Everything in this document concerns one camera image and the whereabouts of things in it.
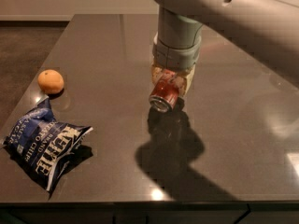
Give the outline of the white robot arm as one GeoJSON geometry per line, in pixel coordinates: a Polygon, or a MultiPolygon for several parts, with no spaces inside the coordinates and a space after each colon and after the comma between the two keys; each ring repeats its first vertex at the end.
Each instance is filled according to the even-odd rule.
{"type": "Polygon", "coordinates": [[[159,5],[154,62],[192,69],[205,25],[281,77],[299,81],[299,0],[154,0],[159,5]]]}

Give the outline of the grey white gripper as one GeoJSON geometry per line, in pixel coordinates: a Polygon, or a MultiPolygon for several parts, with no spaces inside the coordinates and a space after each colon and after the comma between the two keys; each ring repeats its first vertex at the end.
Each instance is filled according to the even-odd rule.
{"type": "Polygon", "coordinates": [[[177,75],[178,96],[184,97],[192,85],[199,58],[203,24],[159,7],[158,31],[153,42],[151,82],[161,77],[164,69],[180,71],[177,75]]]}

